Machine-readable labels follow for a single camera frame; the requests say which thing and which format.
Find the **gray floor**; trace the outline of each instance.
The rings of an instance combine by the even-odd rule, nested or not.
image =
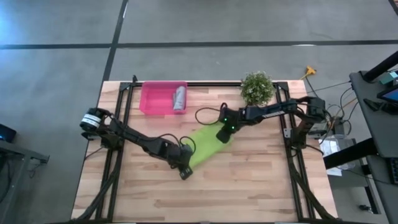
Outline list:
[[[0,44],[110,43],[122,0],[0,2]],[[120,43],[274,40],[386,40],[398,36],[387,0],[130,0]],[[396,45],[119,49],[110,80],[236,80],[265,70],[275,80],[298,79],[306,65],[315,88],[348,81]],[[16,129],[16,143],[51,155],[26,178],[15,223],[70,218],[87,142],[78,123],[95,106],[108,49],[0,50],[0,123]],[[319,91],[337,103],[348,84]],[[359,107],[352,138],[370,136]],[[333,189],[340,218],[387,223],[356,206],[363,189]]]

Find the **green plant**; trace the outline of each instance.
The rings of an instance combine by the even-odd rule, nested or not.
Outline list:
[[[247,105],[266,104],[275,92],[271,77],[260,71],[247,73],[246,78],[242,80],[241,89],[241,96]]]

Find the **wooden table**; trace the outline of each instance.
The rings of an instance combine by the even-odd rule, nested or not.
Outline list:
[[[104,83],[98,107],[114,111],[119,84]],[[292,98],[306,95],[303,81],[288,84]],[[237,87],[188,87],[185,115],[145,116],[139,110],[141,88],[134,88],[128,125],[148,136],[173,133],[179,138],[201,128],[195,121],[197,109],[219,108],[222,102],[237,109],[244,106],[239,94]],[[206,123],[214,121],[218,113],[202,111],[198,117]],[[319,147],[315,140],[307,143]],[[99,141],[90,142],[87,153],[99,146]],[[308,148],[303,157],[311,190],[337,217],[322,155]],[[82,214],[98,193],[105,158],[106,150],[102,150],[85,161],[72,218]],[[302,192],[300,198],[307,214]],[[240,130],[230,146],[196,167],[185,181],[165,161],[126,142],[113,218],[114,222],[297,221],[279,118]]]

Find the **pink plastic container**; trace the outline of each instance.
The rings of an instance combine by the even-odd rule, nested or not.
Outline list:
[[[173,110],[173,94],[180,86],[185,87],[185,108],[175,111]],[[186,82],[144,82],[139,109],[148,115],[185,114],[187,110],[187,86]]]

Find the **monitor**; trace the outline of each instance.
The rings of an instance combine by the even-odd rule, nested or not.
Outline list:
[[[398,85],[394,85],[380,92],[379,94],[377,94],[377,97],[391,103],[398,103]]]

